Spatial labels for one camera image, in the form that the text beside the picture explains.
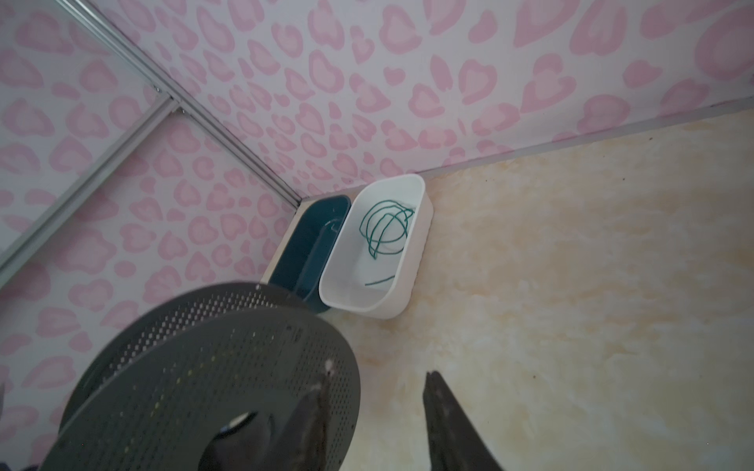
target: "dark blue container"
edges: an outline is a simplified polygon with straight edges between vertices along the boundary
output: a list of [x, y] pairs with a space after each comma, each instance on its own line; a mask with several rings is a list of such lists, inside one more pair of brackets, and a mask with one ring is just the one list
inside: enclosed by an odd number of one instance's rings
[[269, 284], [288, 289], [315, 313], [328, 306], [320, 299], [320, 277], [351, 208], [351, 199], [340, 195], [312, 204], [293, 230]]

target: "white plastic container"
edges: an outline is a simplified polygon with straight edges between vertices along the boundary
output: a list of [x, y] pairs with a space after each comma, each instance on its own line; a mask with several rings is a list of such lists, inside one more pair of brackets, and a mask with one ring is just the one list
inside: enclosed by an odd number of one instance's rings
[[[383, 200], [398, 201], [415, 212], [409, 220], [403, 251], [374, 259], [359, 226], [367, 212]], [[418, 175], [379, 180], [364, 188], [343, 221], [320, 278], [322, 301], [330, 307], [379, 319], [403, 312], [411, 298], [433, 214], [425, 181]], [[393, 280], [366, 286], [393, 275]]]

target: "green wire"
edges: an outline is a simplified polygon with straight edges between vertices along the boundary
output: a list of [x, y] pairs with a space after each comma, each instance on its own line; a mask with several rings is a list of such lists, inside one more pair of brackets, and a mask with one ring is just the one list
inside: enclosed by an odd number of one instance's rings
[[[364, 217], [361, 219], [361, 224], [359, 224], [359, 233], [362, 237], [364, 237], [364, 239], [366, 239], [369, 255], [371, 255], [372, 258], [376, 260], [377, 255], [397, 255], [403, 251], [405, 246], [401, 247], [400, 250], [394, 252], [380, 250], [380, 246], [383, 243], [393, 243], [403, 239], [404, 237], [407, 238], [409, 236], [409, 220], [412, 216], [414, 216], [414, 212], [415, 211], [413, 209], [404, 206], [403, 204], [398, 203], [395, 200], [380, 201], [366, 212]], [[372, 220], [376, 216], [379, 216], [377, 222], [374, 225], [371, 225]], [[385, 221], [386, 219], [387, 222], [382, 227], [382, 231], [379, 233], [379, 236], [375, 238], [375, 234], [378, 231], [380, 224], [383, 223], [383, 221]], [[397, 222], [398, 225], [403, 229], [403, 231], [398, 237], [390, 240], [385, 240], [385, 232], [388, 230], [390, 225], [393, 224], [393, 222]], [[364, 286], [376, 285], [378, 283], [383, 283], [384, 281], [392, 280], [393, 278], [395, 278], [395, 275], [389, 278], [385, 278], [384, 280], [366, 283]]]

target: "metal frame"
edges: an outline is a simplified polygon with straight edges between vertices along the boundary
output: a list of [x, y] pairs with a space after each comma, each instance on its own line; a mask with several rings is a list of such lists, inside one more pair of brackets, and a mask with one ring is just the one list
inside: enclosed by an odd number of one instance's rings
[[173, 80], [152, 58], [135, 47], [109, 20], [87, 0], [56, 0], [79, 24], [102, 43], [110, 47], [120, 58], [131, 64], [147, 81], [171, 95], [180, 106], [194, 118], [220, 145], [254, 172], [294, 209], [301, 197], [277, 176], [256, 154], [251, 152], [237, 137], [204, 108], [189, 92]]
[[69, 217], [98, 189], [118, 166], [179, 104], [165, 93], [158, 95], [155, 104], [131, 128], [113, 142], [87, 171], [78, 177], [68, 190], [57, 198], [55, 204], [42, 213], [36, 221], [0, 254], [0, 286], [39, 250]]

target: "beige marble surface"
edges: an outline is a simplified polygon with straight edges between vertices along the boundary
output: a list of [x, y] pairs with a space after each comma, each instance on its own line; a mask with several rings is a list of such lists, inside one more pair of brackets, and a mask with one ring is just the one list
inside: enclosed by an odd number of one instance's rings
[[406, 311], [325, 314], [361, 373], [342, 469], [429, 469], [432, 369], [508, 471], [754, 469], [754, 111], [428, 191]]

